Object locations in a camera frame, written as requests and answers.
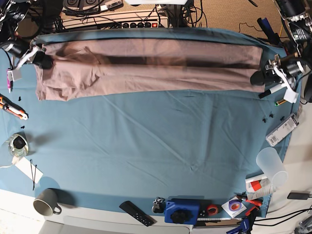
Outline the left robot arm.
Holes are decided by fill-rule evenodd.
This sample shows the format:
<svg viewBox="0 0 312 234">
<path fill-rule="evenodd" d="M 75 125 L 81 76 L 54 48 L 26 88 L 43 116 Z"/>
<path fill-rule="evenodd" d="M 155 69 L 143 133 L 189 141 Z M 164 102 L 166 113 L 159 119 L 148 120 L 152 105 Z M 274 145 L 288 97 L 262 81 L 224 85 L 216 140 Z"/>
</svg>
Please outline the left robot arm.
<svg viewBox="0 0 312 234">
<path fill-rule="evenodd" d="M 308 13 L 308 3 L 305 0 L 276 0 L 274 3 L 289 40 L 282 42 L 267 19 L 259 18 L 257 22 L 269 43 L 282 46 L 287 56 L 282 58 L 280 55 L 275 55 L 260 71 L 252 75 L 250 82 L 252 85 L 271 86 L 270 89 L 259 94 L 260 99 L 286 88 L 284 100 L 296 103 L 299 97 L 297 88 L 303 77 L 307 77 L 304 100 L 310 103 L 312 101 L 312 18 Z"/>
</svg>

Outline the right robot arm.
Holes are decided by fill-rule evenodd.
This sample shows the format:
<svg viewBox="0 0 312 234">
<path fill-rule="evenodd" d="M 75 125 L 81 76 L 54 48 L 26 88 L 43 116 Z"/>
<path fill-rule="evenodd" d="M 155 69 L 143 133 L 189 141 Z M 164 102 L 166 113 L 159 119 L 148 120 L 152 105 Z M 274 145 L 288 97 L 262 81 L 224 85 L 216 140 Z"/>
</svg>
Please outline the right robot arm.
<svg viewBox="0 0 312 234">
<path fill-rule="evenodd" d="M 2 0 L 0 2 L 0 48 L 9 58 L 11 71 L 19 70 L 24 64 L 34 64 L 43 70 L 53 67 L 53 59 L 45 53 L 42 45 L 32 42 L 46 23 L 46 1 L 41 0 L 37 31 L 28 37 L 17 34 L 19 23 L 25 19 L 35 0 Z"/>
</svg>

